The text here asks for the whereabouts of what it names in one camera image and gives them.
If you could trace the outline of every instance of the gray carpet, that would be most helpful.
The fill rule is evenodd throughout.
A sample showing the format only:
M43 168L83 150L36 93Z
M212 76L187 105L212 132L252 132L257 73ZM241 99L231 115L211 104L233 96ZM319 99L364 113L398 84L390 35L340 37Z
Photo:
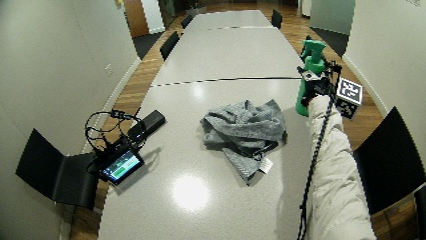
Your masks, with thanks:
M134 38L134 44L135 44L138 56L140 57L140 59L143 59L146 57L149 49L152 48L156 41L161 37L161 34L163 34L163 32L155 33L155 34L148 34L142 37Z
M349 41L349 35L332 32L328 30L323 30L320 28L311 28L319 36L323 38L323 40L327 42L327 44L331 46L331 48L335 50L337 55L340 57L344 56L347 52L347 46Z

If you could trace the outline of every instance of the green spray bottle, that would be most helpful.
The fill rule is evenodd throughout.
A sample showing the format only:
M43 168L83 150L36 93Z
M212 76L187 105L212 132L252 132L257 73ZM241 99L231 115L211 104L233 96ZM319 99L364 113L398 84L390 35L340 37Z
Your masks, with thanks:
M323 50L327 45L317 40L305 40L304 41L304 52L301 54L301 58L305 59L305 67L307 71L312 71L319 76L325 70L325 62L323 60ZM305 93L305 84L307 80L303 78L301 85L299 89L299 96L296 101L296 111L303 116L308 116L308 108L303 105L301 99Z

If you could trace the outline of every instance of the small screen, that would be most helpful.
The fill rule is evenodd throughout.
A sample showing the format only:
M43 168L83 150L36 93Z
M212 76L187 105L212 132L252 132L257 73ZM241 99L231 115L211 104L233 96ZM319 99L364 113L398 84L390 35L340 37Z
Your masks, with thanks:
M140 160L130 150L122 157L103 170L103 174L108 177L112 183L119 183L138 167L142 166Z

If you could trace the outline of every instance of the office chair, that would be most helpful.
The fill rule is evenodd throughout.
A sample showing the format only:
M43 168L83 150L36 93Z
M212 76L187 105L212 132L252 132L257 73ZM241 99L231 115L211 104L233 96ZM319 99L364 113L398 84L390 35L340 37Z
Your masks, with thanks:
M179 35L177 35L177 32L175 31L160 48L160 53L161 53L164 61L168 59L169 54L172 52L177 42L179 42Z
M271 23L276 28L281 29L283 16L276 9L272 12Z
M64 156L34 129L16 175L50 199L94 210L98 178L87 172L94 154Z
M425 169L410 132L394 107L355 151L369 212L373 215L425 183Z
M193 19L192 15L188 15L188 16L184 18L184 20L181 21L181 25L183 25L183 28L184 28L184 29L187 28L187 26L188 26L188 24L191 23L192 19Z
M414 193L418 237L426 239L426 185Z

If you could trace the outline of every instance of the crumpled gray fabric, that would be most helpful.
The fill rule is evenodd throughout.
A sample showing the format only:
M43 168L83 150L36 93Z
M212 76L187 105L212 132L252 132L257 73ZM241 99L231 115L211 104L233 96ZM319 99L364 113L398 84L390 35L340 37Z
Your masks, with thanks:
M241 178L248 183L260 169L257 150L272 141L280 141L285 133L284 116L279 104L271 100L255 107L251 101L209 110L201 119L204 145L223 150Z

